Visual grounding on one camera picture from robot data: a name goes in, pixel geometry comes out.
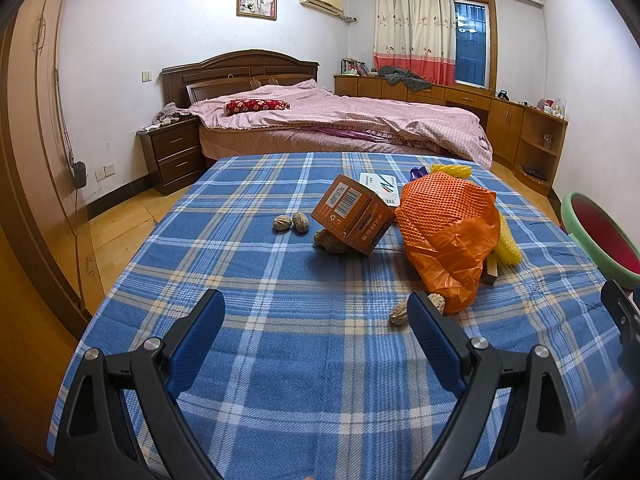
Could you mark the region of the orange cardboard box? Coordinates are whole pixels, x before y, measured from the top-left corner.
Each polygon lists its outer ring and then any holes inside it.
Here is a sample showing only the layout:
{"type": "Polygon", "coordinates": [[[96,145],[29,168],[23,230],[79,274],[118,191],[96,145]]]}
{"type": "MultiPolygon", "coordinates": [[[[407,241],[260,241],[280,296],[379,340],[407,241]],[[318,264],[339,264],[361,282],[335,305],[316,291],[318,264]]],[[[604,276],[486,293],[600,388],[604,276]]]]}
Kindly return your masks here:
{"type": "Polygon", "coordinates": [[[395,213],[370,188],[339,174],[311,218],[347,247],[368,256],[392,225],[395,213]]]}

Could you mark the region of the pink quilt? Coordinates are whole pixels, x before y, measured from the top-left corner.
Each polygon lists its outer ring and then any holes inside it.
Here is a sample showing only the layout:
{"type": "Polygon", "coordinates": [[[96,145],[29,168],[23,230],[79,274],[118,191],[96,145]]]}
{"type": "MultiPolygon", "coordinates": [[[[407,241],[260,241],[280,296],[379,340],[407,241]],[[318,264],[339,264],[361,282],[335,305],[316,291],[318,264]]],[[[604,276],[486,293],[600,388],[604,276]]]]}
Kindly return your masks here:
{"type": "Polygon", "coordinates": [[[492,147],[476,115],[460,107],[337,96],[308,79],[292,86],[201,100],[189,107],[201,121],[203,153],[210,159],[239,155],[371,152],[438,155],[488,169],[492,147]],[[288,110],[228,116],[234,99],[282,100],[288,110]]]}

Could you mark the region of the dark wooden nightstand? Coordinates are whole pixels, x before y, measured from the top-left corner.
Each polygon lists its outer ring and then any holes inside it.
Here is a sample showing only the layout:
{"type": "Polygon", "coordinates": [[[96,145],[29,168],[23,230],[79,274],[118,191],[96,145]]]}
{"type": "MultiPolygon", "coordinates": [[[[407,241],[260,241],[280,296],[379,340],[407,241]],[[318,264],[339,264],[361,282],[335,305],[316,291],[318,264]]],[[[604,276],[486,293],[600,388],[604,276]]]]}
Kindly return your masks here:
{"type": "Polygon", "coordinates": [[[204,174],[200,125],[197,117],[187,117],[168,126],[137,133],[151,185],[163,195],[193,184],[204,174]]]}

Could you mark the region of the orange plastic bag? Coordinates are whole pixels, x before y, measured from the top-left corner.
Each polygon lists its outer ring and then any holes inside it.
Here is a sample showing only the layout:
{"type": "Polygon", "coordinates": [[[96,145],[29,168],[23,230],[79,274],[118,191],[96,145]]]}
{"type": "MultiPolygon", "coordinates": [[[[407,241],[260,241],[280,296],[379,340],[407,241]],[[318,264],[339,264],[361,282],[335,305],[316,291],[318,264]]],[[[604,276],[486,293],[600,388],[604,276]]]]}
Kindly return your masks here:
{"type": "Polygon", "coordinates": [[[395,211],[409,261],[426,290],[457,314],[475,300],[486,258],[497,247],[496,193],[435,172],[404,185],[395,211]]]}

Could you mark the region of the red floral pillow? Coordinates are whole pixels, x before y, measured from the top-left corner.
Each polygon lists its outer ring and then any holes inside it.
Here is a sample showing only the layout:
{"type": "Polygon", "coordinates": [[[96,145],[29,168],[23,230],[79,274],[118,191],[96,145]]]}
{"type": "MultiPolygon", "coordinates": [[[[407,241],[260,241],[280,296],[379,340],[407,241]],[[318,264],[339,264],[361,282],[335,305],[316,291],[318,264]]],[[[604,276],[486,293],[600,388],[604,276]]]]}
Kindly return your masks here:
{"type": "Polygon", "coordinates": [[[290,104],[282,100],[234,99],[224,106],[228,116],[244,113],[257,113],[263,110],[288,110],[290,104]]]}

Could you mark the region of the yellow mesh foam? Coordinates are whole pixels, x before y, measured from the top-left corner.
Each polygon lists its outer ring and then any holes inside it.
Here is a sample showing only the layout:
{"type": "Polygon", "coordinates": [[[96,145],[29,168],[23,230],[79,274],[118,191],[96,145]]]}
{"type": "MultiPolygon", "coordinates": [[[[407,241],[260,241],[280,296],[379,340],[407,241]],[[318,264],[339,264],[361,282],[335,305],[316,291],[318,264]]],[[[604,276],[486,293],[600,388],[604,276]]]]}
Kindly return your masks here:
{"type": "Polygon", "coordinates": [[[501,212],[499,212],[499,220],[500,233],[495,254],[506,266],[518,266],[522,262],[521,249],[515,243],[508,222],[506,222],[506,218],[503,217],[501,212]]]}

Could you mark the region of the wooden wardrobe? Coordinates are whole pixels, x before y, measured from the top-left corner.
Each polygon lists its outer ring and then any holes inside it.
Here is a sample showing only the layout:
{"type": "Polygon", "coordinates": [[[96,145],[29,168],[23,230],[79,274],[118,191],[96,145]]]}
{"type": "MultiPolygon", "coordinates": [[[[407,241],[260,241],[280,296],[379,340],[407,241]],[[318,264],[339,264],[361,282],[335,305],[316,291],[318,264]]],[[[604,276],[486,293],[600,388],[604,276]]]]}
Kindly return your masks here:
{"type": "Polygon", "coordinates": [[[24,0],[1,37],[1,227],[36,292],[75,338],[104,298],[64,126],[64,0],[24,0]]]}

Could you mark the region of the long wooden cabinet desk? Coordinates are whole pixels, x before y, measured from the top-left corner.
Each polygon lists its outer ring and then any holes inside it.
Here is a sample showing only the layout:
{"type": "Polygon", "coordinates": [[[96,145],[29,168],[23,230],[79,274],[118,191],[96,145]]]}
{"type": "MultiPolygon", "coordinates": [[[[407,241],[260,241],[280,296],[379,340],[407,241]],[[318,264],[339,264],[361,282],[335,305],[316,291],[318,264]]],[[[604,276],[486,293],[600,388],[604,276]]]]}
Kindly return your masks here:
{"type": "Polygon", "coordinates": [[[403,82],[383,77],[336,75],[334,92],[360,96],[460,107],[475,114],[494,150],[494,159],[515,172],[532,190],[548,196],[552,189],[565,139],[567,121],[536,107],[488,96],[487,93],[434,84],[411,90],[403,82]]]}

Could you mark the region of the yellow sponge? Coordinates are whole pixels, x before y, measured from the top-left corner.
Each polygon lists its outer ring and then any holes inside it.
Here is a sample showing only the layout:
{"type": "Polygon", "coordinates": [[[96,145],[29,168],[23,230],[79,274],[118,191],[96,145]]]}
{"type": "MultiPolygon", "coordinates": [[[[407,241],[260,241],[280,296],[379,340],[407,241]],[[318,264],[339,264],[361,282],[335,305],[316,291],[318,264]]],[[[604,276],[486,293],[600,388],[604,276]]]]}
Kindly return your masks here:
{"type": "Polygon", "coordinates": [[[430,173],[436,174],[436,172],[448,174],[448,176],[458,179],[469,179],[472,177],[472,168],[468,165],[431,164],[430,173]]]}

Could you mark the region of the white medicine box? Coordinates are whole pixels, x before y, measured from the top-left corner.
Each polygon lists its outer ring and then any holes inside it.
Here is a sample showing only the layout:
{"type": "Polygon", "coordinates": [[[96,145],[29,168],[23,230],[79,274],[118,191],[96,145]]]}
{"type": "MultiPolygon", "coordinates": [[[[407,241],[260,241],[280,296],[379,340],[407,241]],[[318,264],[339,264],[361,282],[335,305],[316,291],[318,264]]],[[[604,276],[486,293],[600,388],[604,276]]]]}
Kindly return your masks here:
{"type": "Polygon", "coordinates": [[[400,205],[399,188],[394,176],[362,172],[358,181],[369,190],[375,192],[387,206],[398,207],[400,205]]]}

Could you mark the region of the peanut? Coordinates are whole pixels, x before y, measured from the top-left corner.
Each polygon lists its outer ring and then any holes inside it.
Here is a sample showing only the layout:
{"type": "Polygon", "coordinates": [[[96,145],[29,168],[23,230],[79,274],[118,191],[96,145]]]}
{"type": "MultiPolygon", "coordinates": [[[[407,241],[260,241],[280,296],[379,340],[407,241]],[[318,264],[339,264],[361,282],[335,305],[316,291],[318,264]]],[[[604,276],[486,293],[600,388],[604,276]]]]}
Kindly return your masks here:
{"type": "MultiPolygon", "coordinates": [[[[432,294],[427,295],[428,300],[436,308],[436,310],[443,314],[445,311],[446,300],[442,295],[432,294]]],[[[403,326],[408,322],[408,299],[403,299],[396,304],[390,311],[390,324],[393,326],[403,326]]]]}
{"type": "Polygon", "coordinates": [[[320,229],[314,233],[314,246],[333,255],[344,254],[346,245],[327,229],[320,229]]]}
{"type": "Polygon", "coordinates": [[[292,224],[293,220],[291,217],[288,217],[286,214],[279,214],[273,219],[272,228],[276,232],[285,232],[292,228],[292,224]]]}
{"type": "Polygon", "coordinates": [[[292,215],[292,226],[297,233],[306,234],[309,231],[310,222],[306,214],[303,214],[301,211],[296,211],[296,213],[292,215]]]}

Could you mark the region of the purple wrapper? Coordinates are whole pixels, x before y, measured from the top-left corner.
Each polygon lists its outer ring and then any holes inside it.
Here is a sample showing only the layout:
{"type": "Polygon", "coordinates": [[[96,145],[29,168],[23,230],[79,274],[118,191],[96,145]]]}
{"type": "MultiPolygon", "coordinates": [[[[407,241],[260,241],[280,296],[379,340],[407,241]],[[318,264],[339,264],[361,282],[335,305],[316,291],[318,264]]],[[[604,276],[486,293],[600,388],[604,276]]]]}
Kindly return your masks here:
{"type": "Polygon", "coordinates": [[[414,181],[414,180],[418,180],[420,178],[423,178],[425,176],[428,175],[428,170],[422,166],[422,167],[414,167],[410,170],[410,180],[414,181]]]}

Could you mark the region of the wooden bed with headboard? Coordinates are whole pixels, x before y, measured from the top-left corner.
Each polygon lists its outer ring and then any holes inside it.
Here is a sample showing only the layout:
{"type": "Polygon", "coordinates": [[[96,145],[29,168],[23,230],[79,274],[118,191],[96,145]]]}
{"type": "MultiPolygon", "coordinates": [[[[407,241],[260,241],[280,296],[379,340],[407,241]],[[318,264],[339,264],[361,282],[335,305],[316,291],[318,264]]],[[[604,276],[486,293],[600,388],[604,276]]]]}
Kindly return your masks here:
{"type": "Polygon", "coordinates": [[[458,106],[322,88],[318,63],[265,50],[229,52],[160,72],[163,98],[194,118],[203,155],[370,152],[445,155],[488,169],[480,118],[458,106]]]}

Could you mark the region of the dark clothes pile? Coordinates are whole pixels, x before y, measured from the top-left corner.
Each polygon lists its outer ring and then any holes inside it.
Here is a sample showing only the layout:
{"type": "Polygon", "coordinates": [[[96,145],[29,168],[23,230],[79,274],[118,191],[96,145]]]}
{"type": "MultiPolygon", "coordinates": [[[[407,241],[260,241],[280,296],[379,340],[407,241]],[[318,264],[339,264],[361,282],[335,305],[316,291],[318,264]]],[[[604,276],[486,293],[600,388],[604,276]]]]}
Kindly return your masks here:
{"type": "Polygon", "coordinates": [[[414,92],[432,88],[432,84],[418,74],[397,66],[384,65],[380,67],[378,69],[378,76],[383,77],[386,82],[392,86],[402,82],[409,90],[414,92]]]}

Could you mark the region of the red bin with green rim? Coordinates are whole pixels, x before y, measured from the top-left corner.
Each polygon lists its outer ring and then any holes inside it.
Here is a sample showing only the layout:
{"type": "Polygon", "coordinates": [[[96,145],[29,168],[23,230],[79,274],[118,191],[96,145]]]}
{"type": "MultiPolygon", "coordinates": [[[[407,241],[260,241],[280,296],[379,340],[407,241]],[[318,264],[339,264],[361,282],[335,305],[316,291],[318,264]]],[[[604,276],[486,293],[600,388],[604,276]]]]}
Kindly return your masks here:
{"type": "Polygon", "coordinates": [[[608,279],[624,289],[639,286],[639,249],[596,202],[578,192],[561,203],[562,227],[608,279]]]}

